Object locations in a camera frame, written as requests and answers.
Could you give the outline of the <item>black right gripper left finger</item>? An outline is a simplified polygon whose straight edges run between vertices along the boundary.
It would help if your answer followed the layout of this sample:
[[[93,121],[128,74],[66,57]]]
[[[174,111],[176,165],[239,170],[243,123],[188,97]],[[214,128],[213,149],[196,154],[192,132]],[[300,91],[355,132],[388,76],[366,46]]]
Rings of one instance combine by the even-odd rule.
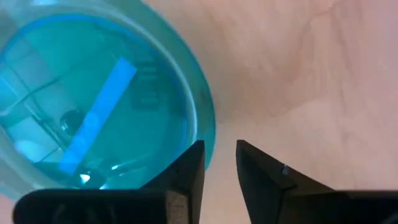
[[[14,224],[198,223],[205,177],[205,143],[193,143],[139,189],[44,189],[14,206]]]

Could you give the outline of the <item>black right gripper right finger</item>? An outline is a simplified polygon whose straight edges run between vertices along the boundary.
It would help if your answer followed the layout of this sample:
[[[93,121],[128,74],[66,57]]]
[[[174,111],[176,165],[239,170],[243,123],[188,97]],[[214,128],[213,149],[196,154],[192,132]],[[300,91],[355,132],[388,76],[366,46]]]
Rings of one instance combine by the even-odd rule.
[[[244,140],[236,164],[251,223],[397,223],[395,190],[334,190]]]

